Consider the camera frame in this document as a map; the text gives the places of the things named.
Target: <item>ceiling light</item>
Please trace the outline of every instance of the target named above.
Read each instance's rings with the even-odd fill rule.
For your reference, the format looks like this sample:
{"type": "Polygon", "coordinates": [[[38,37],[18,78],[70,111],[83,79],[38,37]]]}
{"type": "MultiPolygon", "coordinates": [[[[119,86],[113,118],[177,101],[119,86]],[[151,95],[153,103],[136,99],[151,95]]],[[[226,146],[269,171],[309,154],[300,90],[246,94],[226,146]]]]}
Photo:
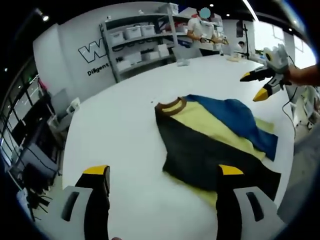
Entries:
{"type": "Polygon", "coordinates": [[[242,0],[242,2],[246,5],[246,7],[249,9],[252,17],[254,18],[254,20],[256,20],[257,22],[259,22],[259,19],[254,11],[254,9],[252,8],[252,6],[250,5],[250,3],[248,2],[248,0],[242,0]]]}
{"type": "Polygon", "coordinates": [[[46,22],[46,21],[48,21],[48,20],[49,20],[49,16],[43,16],[43,17],[42,17],[42,21],[46,22]]]}

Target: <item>metal shelving unit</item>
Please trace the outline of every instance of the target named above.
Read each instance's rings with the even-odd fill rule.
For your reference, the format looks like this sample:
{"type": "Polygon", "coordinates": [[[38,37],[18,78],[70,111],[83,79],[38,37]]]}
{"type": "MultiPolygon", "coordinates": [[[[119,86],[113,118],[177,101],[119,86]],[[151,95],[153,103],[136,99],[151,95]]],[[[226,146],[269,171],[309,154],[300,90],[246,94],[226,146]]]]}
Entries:
{"type": "Polygon", "coordinates": [[[127,45],[132,42],[137,42],[137,41],[146,40],[146,39],[152,39],[152,38],[160,39],[160,38],[167,37],[167,36],[172,36],[173,46],[177,47],[179,45],[178,44],[178,36],[186,36],[187,34],[184,32],[176,33],[174,19],[179,22],[185,22],[185,21],[188,21],[190,19],[190,17],[173,15],[169,4],[165,4],[163,7],[164,8],[166,7],[167,13],[149,13],[149,14],[143,13],[143,14],[137,14],[134,16],[124,17],[124,18],[107,20],[107,21],[100,24],[100,32],[102,35],[103,44],[104,44],[105,49],[107,51],[109,63],[112,68],[112,72],[113,72],[115,81],[117,83],[123,79],[123,77],[121,76],[123,73],[127,73],[128,71],[131,71],[133,69],[137,69],[139,67],[149,65],[149,64],[152,64],[152,63],[155,63],[158,61],[172,59],[174,57],[173,55],[170,55],[170,56],[160,57],[160,58],[153,59],[153,60],[143,61],[143,62],[135,64],[125,70],[119,71],[117,68],[116,57],[115,57],[115,54],[113,51],[114,47],[124,46],[124,45],[127,45]],[[152,36],[137,37],[134,39],[126,40],[126,41],[119,43],[119,44],[112,44],[111,43],[109,30],[123,27],[123,26],[127,26],[127,25],[149,22],[149,23],[153,23],[155,31],[159,32],[159,30],[160,30],[159,29],[159,21],[165,22],[167,20],[170,23],[172,33],[158,33],[158,34],[152,35],[152,36]]]}

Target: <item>blue cloth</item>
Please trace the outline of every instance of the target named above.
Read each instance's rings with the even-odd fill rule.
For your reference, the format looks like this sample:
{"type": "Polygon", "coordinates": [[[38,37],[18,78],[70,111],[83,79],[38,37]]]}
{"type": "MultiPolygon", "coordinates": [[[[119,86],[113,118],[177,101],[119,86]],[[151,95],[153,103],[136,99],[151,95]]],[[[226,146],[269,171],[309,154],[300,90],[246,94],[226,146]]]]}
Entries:
{"type": "Polygon", "coordinates": [[[189,102],[201,104],[235,134],[248,139],[270,160],[275,159],[278,137],[259,129],[251,110],[242,102],[236,99],[217,100],[198,95],[188,95],[184,98],[189,102]]]}

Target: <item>white shirt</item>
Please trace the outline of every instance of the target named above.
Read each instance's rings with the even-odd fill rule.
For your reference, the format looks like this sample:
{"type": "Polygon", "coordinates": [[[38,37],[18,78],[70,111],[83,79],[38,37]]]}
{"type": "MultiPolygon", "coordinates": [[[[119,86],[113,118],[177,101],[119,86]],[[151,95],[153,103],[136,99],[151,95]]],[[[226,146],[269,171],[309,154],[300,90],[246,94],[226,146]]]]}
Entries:
{"type": "MultiPolygon", "coordinates": [[[[199,17],[191,18],[188,21],[188,30],[193,31],[193,34],[197,37],[212,39],[215,36],[214,26],[207,21],[201,20],[199,17]]],[[[201,43],[194,40],[192,46],[198,49],[214,50],[212,43],[201,43]]]]}

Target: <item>white table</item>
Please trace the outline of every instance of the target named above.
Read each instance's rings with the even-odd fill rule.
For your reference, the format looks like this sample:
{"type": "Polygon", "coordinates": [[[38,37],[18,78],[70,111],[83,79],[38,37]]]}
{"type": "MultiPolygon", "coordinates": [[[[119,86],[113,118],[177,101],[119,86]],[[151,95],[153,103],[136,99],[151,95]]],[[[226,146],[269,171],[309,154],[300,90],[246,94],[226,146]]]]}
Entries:
{"type": "MultiPolygon", "coordinates": [[[[275,203],[279,207],[289,181],[294,152],[294,129],[282,112],[286,91],[270,99],[252,99],[266,81],[240,82],[247,71],[260,66],[223,56],[190,60],[155,68],[120,82],[83,102],[73,116],[67,136],[63,187],[74,185],[83,170],[110,166],[110,239],[204,240],[217,234],[213,209],[198,196],[162,172],[166,149],[160,137],[155,105],[177,96],[196,94],[216,99],[238,99],[254,116],[275,123],[278,145],[271,170],[282,173],[275,203]]],[[[285,111],[292,116],[290,106],[285,111]]]]}

